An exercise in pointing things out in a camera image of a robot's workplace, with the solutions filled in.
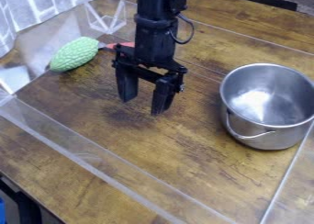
wooden surface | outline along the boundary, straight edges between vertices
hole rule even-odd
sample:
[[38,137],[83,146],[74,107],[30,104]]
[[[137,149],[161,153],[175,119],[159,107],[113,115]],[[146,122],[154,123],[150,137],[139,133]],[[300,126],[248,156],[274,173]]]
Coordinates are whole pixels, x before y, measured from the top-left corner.
[[[314,19],[305,15],[240,0],[190,0],[189,5],[186,14],[203,23],[314,51]],[[118,99],[113,55],[106,51],[78,70],[47,73],[19,98],[229,218],[258,223],[297,147],[256,151],[233,140],[220,123],[220,81],[253,62],[285,64],[314,78],[314,58],[201,25],[177,58],[189,62],[187,90],[158,118],[149,115],[153,85],[142,83],[130,103]],[[0,172],[62,220],[165,222],[10,122],[0,123]]]

blue object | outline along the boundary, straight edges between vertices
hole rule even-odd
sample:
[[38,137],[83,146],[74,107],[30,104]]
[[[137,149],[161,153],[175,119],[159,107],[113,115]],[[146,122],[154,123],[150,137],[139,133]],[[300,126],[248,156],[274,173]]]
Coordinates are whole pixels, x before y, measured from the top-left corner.
[[6,224],[6,203],[0,198],[0,224]]

white curtain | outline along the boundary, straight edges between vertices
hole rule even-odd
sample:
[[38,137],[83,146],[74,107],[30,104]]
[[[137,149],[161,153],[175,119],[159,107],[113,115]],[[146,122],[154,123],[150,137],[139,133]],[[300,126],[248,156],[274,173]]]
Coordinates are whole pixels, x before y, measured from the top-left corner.
[[0,57],[14,47],[16,33],[91,0],[0,0]]

stainless steel pot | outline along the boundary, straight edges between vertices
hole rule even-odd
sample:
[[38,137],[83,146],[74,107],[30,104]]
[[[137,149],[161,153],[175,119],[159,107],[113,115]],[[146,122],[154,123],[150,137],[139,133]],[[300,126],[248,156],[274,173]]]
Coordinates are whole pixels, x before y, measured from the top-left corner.
[[248,146],[281,150],[305,137],[314,118],[314,86],[294,69],[269,63],[240,67],[220,92],[225,127]]

black cable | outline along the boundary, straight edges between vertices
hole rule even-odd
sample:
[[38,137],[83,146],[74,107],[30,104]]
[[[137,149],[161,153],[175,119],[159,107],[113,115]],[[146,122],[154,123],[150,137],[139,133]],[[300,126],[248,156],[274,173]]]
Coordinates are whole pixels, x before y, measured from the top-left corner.
[[194,30],[195,30],[194,24],[193,24],[193,22],[190,21],[190,19],[189,19],[183,14],[178,14],[178,17],[179,17],[183,21],[186,21],[186,22],[190,24],[190,26],[191,26],[191,34],[190,34],[190,37],[187,38],[187,40],[185,40],[185,41],[179,40],[179,39],[174,36],[173,31],[170,30],[171,36],[173,36],[174,41],[175,41],[178,44],[187,44],[187,43],[190,43],[190,41],[191,41],[191,39],[193,39],[193,37],[194,37]]

